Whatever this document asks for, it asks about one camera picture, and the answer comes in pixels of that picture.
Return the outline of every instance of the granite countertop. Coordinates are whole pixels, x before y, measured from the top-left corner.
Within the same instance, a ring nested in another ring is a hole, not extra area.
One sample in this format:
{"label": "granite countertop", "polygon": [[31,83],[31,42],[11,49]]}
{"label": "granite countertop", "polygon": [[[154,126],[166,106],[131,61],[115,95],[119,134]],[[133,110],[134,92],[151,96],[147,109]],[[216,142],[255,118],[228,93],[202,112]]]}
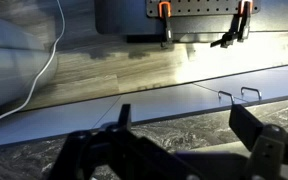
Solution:
{"label": "granite countertop", "polygon": [[[288,100],[247,108],[265,123],[288,131]],[[229,111],[222,111],[132,127],[169,152],[192,150],[238,141],[228,126]],[[0,149],[0,179],[46,179],[65,139],[45,140]],[[97,168],[96,179],[118,179],[107,166]]]}

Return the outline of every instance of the pegboard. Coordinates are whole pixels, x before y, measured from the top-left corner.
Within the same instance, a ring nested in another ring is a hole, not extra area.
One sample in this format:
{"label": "pegboard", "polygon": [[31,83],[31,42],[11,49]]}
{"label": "pegboard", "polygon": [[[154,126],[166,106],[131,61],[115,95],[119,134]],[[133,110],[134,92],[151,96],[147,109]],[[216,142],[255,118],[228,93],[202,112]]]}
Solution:
{"label": "pegboard", "polygon": [[[146,0],[149,17],[158,17],[158,4],[169,1],[172,16],[233,15],[238,13],[241,0]],[[261,0],[253,0],[252,13],[261,9]]]}

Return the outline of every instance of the light wood surface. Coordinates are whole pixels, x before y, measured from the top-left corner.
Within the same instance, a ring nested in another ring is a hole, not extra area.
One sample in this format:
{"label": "light wood surface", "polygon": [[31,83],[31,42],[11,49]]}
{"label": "light wood surface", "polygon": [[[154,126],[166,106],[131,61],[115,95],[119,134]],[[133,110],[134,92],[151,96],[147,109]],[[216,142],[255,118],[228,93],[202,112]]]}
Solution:
{"label": "light wood surface", "polygon": [[[229,49],[183,43],[162,50],[158,43],[99,35],[92,0],[60,1],[67,24],[58,72],[26,110],[288,64],[288,33],[254,33]],[[62,28],[56,0],[0,0],[0,18],[36,35],[47,49]]]}

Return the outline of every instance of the metal hook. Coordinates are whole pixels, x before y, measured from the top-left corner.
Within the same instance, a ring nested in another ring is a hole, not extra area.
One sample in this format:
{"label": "metal hook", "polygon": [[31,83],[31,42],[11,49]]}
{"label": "metal hook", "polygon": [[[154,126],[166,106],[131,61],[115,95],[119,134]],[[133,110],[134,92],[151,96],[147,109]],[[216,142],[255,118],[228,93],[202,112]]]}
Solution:
{"label": "metal hook", "polygon": [[221,97],[221,94],[223,94],[223,95],[225,95],[225,96],[229,96],[229,97],[231,98],[232,104],[235,104],[235,98],[234,98],[234,96],[233,96],[232,94],[227,93],[227,92],[224,92],[224,91],[219,91],[219,92],[217,93],[219,99],[222,98],[222,97]]}
{"label": "metal hook", "polygon": [[249,87],[242,87],[242,88],[241,88],[241,94],[242,94],[242,95],[244,95],[244,90],[249,90],[249,91],[257,92],[257,95],[258,95],[259,100],[262,99],[262,93],[261,93],[260,90],[254,89],[254,88],[249,88]]}

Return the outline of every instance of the cord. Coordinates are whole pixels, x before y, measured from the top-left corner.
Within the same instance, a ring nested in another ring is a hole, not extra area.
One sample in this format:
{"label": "cord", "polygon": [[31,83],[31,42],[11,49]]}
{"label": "cord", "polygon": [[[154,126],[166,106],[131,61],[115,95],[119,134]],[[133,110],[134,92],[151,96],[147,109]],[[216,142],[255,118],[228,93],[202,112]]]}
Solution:
{"label": "cord", "polygon": [[56,0],[57,1],[57,4],[58,4],[58,7],[60,9],[60,12],[61,12],[61,16],[62,16],[62,24],[63,24],[63,27],[62,27],[62,32],[60,34],[60,36],[55,40],[54,44],[53,44],[53,47],[52,47],[52,53],[51,53],[51,56],[50,58],[48,59],[47,63],[44,65],[43,69],[37,74],[37,76],[35,77],[34,81],[33,81],[33,84],[32,84],[32,87],[31,87],[31,90],[30,90],[30,93],[28,94],[25,102],[18,108],[12,110],[12,111],[9,111],[5,114],[2,114],[0,116],[0,119],[8,116],[8,115],[11,115],[21,109],[23,109],[27,104],[28,102],[31,100],[31,97],[32,97],[32,94],[33,94],[33,91],[35,89],[35,86],[36,86],[36,82],[37,80],[40,78],[40,76],[45,72],[45,70],[48,68],[48,66],[51,64],[53,58],[54,58],[54,55],[55,55],[55,52],[56,52],[56,46],[57,46],[57,43],[59,42],[59,40],[62,38],[64,32],[65,32],[65,17],[64,17],[64,14],[63,14],[63,10],[62,10],[62,7],[61,7],[61,3],[59,2],[59,0]]}

